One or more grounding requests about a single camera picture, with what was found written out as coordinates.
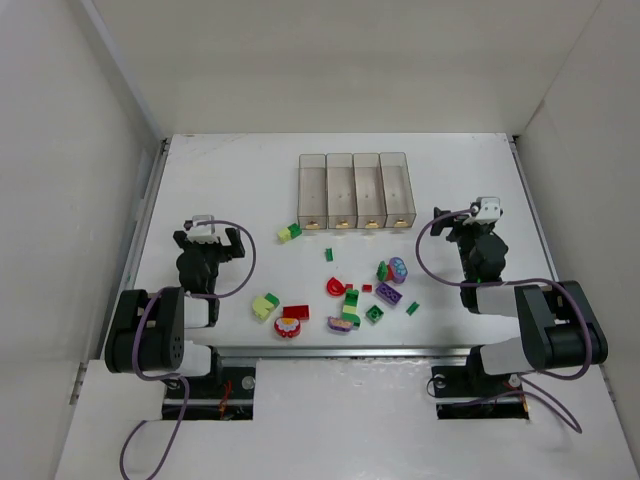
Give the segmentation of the lime and green brick stack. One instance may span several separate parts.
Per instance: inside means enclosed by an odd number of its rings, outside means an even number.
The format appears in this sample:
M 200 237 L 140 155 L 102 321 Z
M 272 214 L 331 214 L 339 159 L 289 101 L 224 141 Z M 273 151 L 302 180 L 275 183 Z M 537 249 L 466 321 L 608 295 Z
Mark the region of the lime and green brick stack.
M 299 224 L 293 223 L 283 228 L 277 233 L 277 238 L 281 244 L 285 244 L 302 235 L 302 229 Z

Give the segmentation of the lime arch green brick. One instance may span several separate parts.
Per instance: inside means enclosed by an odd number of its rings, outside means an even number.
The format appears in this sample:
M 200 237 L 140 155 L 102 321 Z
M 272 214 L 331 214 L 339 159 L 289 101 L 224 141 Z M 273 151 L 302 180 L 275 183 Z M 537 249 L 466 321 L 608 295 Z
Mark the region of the lime arch green brick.
M 274 294 L 267 292 L 263 296 L 257 296 L 252 302 L 252 311 L 256 318 L 264 322 L 280 305 L 280 300 Z

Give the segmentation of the red rectangular brick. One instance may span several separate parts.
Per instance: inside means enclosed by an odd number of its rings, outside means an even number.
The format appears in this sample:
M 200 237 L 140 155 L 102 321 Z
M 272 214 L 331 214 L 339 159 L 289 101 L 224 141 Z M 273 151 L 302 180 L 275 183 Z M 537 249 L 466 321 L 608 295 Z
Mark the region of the red rectangular brick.
M 284 306 L 282 310 L 282 316 L 284 318 L 307 321 L 310 319 L 310 308 L 308 305 Z

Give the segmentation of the green lime tall stack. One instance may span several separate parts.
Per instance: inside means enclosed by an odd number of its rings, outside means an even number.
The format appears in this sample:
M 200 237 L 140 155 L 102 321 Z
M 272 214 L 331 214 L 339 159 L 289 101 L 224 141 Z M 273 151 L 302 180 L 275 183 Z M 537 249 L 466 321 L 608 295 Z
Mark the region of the green lime tall stack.
M 357 305 L 359 299 L 359 291 L 356 289 L 347 289 L 341 313 L 341 319 L 352 324 L 353 328 L 359 328 L 361 319 L 357 314 Z

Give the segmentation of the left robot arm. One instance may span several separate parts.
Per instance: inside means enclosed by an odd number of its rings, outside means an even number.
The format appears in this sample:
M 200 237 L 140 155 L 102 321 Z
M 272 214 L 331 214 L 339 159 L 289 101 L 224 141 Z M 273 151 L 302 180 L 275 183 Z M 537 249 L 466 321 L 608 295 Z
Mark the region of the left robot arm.
M 220 300 L 215 292 L 219 267 L 245 256 L 240 226 L 225 222 L 228 242 L 215 233 L 215 220 L 193 219 L 173 233 L 181 250 L 176 260 L 179 284 L 150 294 L 144 289 L 120 294 L 104 347 L 112 373 L 173 379 L 212 373 L 212 348 L 185 339 L 188 329 L 212 327 Z

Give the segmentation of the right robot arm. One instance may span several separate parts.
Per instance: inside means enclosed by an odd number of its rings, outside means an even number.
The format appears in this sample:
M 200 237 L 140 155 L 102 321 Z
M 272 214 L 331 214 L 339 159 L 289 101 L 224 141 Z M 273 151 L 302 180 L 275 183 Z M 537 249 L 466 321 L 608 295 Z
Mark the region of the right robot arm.
M 431 278 L 457 287 L 462 305 L 473 314 L 513 318 L 519 334 L 509 340 L 472 347 L 466 360 L 472 380 L 504 378 L 512 374 L 541 372 L 557 377 L 556 369 L 576 367 L 572 379 L 609 356 L 606 336 L 576 281 L 543 278 L 505 281 L 508 246 L 495 232 L 501 214 L 481 215 L 474 202 L 457 212 L 434 209 L 429 234 L 457 247 L 463 280 Z

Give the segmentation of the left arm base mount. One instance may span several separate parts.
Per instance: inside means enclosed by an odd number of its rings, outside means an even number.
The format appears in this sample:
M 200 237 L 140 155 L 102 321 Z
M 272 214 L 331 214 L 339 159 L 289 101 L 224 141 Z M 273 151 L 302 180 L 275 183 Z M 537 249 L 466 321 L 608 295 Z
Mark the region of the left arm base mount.
M 221 356 L 212 351 L 211 371 L 188 377 L 190 394 L 186 421 L 252 420 L 257 361 Z

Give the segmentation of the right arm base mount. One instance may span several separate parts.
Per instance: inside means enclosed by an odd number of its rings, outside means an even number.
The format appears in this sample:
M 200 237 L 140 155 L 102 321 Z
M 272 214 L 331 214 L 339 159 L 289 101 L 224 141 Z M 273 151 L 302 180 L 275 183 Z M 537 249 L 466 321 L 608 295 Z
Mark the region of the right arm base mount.
M 475 375 L 465 366 L 433 366 L 427 393 L 436 400 L 439 420 L 529 419 L 516 375 Z

